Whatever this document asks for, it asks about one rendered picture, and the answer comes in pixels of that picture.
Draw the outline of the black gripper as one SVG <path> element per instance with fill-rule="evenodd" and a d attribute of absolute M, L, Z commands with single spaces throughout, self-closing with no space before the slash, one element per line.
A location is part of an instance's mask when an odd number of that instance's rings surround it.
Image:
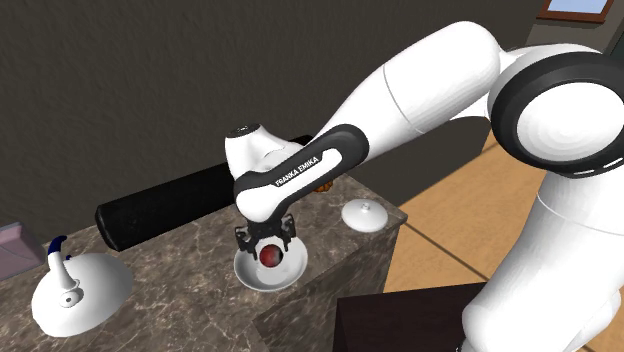
<path fill-rule="evenodd" d="M 288 251 L 289 244 L 296 237 L 294 217 L 291 214 L 286 214 L 281 220 L 267 222 L 248 220 L 247 226 L 235 228 L 239 250 L 251 254 L 254 260 L 258 259 L 256 251 L 258 240 L 272 236 L 280 237 L 283 241 L 284 250 Z"/>

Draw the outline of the red apple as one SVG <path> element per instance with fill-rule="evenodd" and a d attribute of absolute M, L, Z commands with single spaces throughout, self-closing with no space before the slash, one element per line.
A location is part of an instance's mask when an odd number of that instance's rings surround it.
<path fill-rule="evenodd" d="M 264 246 L 259 253 L 260 263 L 267 268 L 277 267 L 283 260 L 284 253 L 278 245 Z"/>

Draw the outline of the white bowl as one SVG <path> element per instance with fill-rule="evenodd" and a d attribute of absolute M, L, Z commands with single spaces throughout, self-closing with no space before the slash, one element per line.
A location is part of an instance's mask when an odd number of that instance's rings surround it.
<path fill-rule="evenodd" d="M 287 248 L 277 237 L 265 238 L 259 241 L 256 250 L 257 259 L 243 251 L 238 251 L 234 256 L 233 267 L 236 277 L 250 289 L 259 292 L 275 292 L 285 289 L 294 284 L 307 267 L 307 248 L 299 238 L 293 238 Z M 275 253 L 278 263 L 274 266 L 264 265 L 262 252 Z"/>

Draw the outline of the white round lid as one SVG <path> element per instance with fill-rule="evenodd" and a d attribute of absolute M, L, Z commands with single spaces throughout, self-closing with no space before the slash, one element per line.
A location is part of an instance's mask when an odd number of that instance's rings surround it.
<path fill-rule="evenodd" d="M 348 227 L 363 233 L 383 229 L 389 219 L 385 208 L 370 199 L 354 199 L 347 202 L 342 208 L 341 218 Z"/>

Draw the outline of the black cylinder roll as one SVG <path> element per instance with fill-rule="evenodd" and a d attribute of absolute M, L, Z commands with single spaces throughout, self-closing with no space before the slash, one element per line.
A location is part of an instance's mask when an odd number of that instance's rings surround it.
<path fill-rule="evenodd" d="M 97 207 L 97 228 L 121 252 L 235 203 L 226 162 Z"/>

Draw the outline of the dark robot stand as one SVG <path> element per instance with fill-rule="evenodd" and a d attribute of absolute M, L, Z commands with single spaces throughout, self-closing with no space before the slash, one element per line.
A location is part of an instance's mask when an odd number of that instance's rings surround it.
<path fill-rule="evenodd" d="M 456 352 L 462 311 L 484 283 L 337 300 L 332 352 Z"/>

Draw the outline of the mauve box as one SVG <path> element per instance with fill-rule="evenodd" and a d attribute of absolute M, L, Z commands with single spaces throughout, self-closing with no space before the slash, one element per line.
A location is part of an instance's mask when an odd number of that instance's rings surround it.
<path fill-rule="evenodd" d="M 0 227 L 0 281 L 42 265 L 46 250 L 22 223 Z"/>

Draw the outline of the wood framed window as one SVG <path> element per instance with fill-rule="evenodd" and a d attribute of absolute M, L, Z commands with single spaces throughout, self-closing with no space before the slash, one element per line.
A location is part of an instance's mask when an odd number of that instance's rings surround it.
<path fill-rule="evenodd" d="M 602 24 L 615 0 L 544 0 L 540 20 Z"/>

